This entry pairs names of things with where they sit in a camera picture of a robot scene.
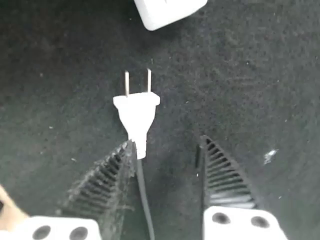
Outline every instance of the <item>two-prong plug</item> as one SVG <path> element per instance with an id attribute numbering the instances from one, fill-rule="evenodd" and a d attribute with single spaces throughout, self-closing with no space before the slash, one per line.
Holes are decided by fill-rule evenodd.
<path id="1" fill-rule="evenodd" d="M 128 139 L 135 142 L 137 159 L 146 157 L 147 133 L 155 119 L 156 106 L 160 97 L 151 91 L 151 70 L 148 69 L 147 92 L 130 94 L 129 72 L 125 74 L 125 95 L 115 96 L 113 104 L 118 109 L 120 120 L 128 133 Z"/>

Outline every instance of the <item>black cable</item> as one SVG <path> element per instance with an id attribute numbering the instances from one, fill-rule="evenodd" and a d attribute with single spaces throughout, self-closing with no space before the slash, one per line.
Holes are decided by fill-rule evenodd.
<path id="1" fill-rule="evenodd" d="M 136 161 L 136 178 L 138 180 L 140 198 L 141 198 L 141 203 L 142 203 L 142 207 L 143 207 L 143 211 L 146 219 L 146 224 L 148 226 L 150 240 L 155 240 L 155 230 L 154 230 L 154 225 L 152 223 L 150 208 L 149 208 L 148 199 L 147 199 L 144 171 L 143 171 L 141 159 L 138 159 Z"/>

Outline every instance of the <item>white plastic block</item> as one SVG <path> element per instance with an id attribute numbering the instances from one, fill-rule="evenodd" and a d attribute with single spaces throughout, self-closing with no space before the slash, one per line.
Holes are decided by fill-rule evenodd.
<path id="1" fill-rule="evenodd" d="M 149 31 L 183 19 L 206 5 L 208 0 L 134 0 Z"/>
<path id="2" fill-rule="evenodd" d="M 202 226 L 203 240 L 287 240 L 277 219 L 262 210 L 212 206 Z"/>
<path id="3" fill-rule="evenodd" d="M 13 232 L 1 232 L 1 240 L 101 240 L 96 221 L 83 218 L 33 216 Z"/>

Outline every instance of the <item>ribbed rubber pad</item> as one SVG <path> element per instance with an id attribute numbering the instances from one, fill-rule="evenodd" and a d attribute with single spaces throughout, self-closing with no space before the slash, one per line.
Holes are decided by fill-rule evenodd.
<path id="1" fill-rule="evenodd" d="M 134 176 L 136 146 L 123 143 L 77 181 L 57 211 L 59 216 L 94 219 L 102 239 L 120 239 L 129 178 Z"/>
<path id="2" fill-rule="evenodd" d="M 201 137 L 200 151 L 205 209 L 211 206 L 257 208 L 247 178 L 238 164 L 207 136 Z"/>

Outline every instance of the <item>power plug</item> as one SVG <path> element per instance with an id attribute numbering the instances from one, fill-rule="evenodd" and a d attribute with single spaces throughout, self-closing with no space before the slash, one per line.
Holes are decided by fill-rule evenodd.
<path id="1" fill-rule="evenodd" d="M 147 71 L 147 92 L 130 94 L 129 72 L 126 71 L 125 95 L 113 98 L 128 139 L 135 142 L 137 159 L 146 157 L 147 133 L 155 119 L 156 106 L 160 104 L 160 97 L 151 91 L 151 70 Z"/>
<path id="2" fill-rule="evenodd" d="M 183 19 L 206 5 L 208 0 L 134 0 L 143 25 L 154 31 Z"/>

